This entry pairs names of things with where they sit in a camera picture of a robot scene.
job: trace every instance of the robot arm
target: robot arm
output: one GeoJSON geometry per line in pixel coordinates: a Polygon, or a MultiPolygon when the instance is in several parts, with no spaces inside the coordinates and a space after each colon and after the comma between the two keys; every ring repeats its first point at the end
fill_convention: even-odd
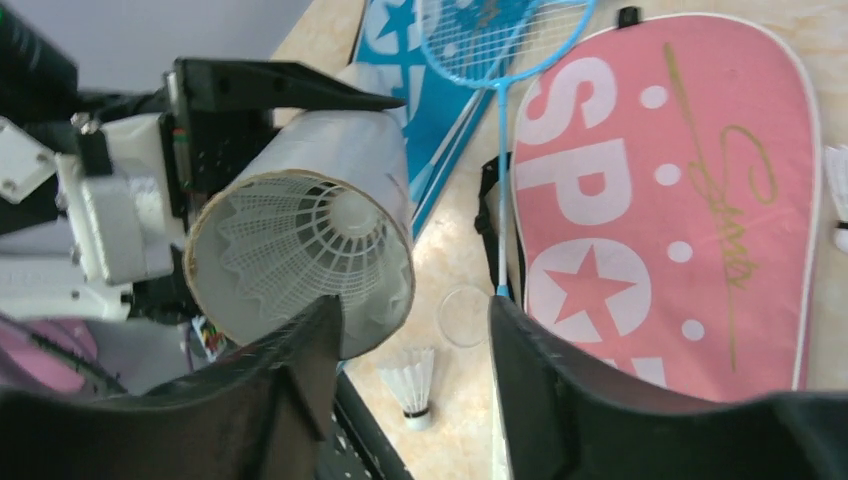
{"type": "Polygon", "coordinates": [[[20,229],[65,216],[74,241],[64,258],[0,254],[0,310],[18,318],[61,312],[178,324],[200,315],[181,271],[186,232],[206,200],[276,136],[273,109],[404,103],[297,63],[194,58],[177,59],[157,92],[83,94],[73,62],[50,48],[61,68],[30,72],[23,60],[35,54],[19,51],[23,60],[12,66],[24,80],[5,87],[36,98],[58,90],[71,100],[26,108],[0,98],[0,218],[20,229]],[[33,75],[38,82],[25,81],[33,75]]]}

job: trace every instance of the pink fabric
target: pink fabric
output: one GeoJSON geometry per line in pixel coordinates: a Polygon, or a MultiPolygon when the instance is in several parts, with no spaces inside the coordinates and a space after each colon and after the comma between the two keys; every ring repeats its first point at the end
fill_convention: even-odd
{"type": "Polygon", "coordinates": [[[686,394],[801,386],[819,132],[790,55],[691,15],[594,36],[546,72],[513,169],[530,315],[686,394]]]}
{"type": "MultiPolygon", "coordinates": [[[[97,344],[82,320],[36,321],[24,325],[83,358],[97,359],[97,344]]],[[[0,329],[0,348],[32,377],[58,393],[76,393],[85,384],[80,374],[8,330],[0,329]]]]}

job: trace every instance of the white polka dot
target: white polka dot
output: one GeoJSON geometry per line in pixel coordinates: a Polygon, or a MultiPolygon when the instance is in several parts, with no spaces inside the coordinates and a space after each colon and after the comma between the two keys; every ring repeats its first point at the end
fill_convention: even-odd
{"type": "Polygon", "coordinates": [[[692,258],[692,246],[686,242],[671,242],[668,246],[668,258],[673,262],[686,263],[692,258]]]}
{"type": "Polygon", "coordinates": [[[674,185],[680,181],[680,167],[671,163],[660,165],[654,171],[654,178],[664,187],[674,185]]]}
{"type": "Polygon", "coordinates": [[[680,329],[683,331],[683,336],[693,342],[704,338],[704,334],[706,333],[704,331],[704,324],[691,318],[683,322],[683,326],[680,329]]]}
{"type": "Polygon", "coordinates": [[[650,108],[652,110],[660,108],[665,105],[665,102],[668,100],[668,91],[659,85],[653,85],[642,90],[639,100],[645,108],[650,108]]]}
{"type": "Polygon", "coordinates": [[[456,55],[456,45],[452,43],[445,45],[445,48],[442,49],[442,55],[444,55],[445,58],[451,58],[456,55]]]}

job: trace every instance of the black strap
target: black strap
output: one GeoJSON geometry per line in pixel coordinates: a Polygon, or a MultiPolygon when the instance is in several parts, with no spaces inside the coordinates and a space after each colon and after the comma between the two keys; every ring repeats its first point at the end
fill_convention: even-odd
{"type": "MultiPolygon", "coordinates": [[[[512,154],[507,153],[507,169],[509,169],[512,154]]],[[[483,172],[480,178],[480,192],[477,194],[478,207],[477,216],[474,218],[474,229],[483,237],[483,248],[486,249],[486,261],[489,264],[489,279],[492,281],[492,286],[498,287],[498,232],[492,224],[492,214],[489,212],[489,206],[486,204],[486,195],[498,183],[498,157],[493,158],[483,165],[483,172]]],[[[524,254],[521,248],[521,239],[518,240],[518,269],[521,275],[519,286],[521,291],[524,291],[524,254]]],[[[512,288],[512,279],[507,276],[506,285],[509,288],[509,297],[515,300],[515,290],[512,288]]]]}

